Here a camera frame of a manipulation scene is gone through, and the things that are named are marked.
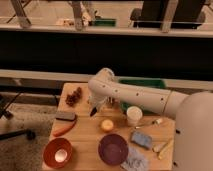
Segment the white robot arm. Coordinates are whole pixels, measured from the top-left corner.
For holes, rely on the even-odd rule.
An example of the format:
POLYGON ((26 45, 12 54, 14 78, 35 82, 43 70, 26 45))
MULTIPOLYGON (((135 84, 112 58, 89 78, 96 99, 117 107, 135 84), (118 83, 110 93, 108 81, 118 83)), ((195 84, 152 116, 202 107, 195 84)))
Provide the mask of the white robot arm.
POLYGON ((93 108, 112 97, 174 119, 172 171, 213 171, 213 93, 121 84, 109 68, 94 75, 88 88, 93 108))

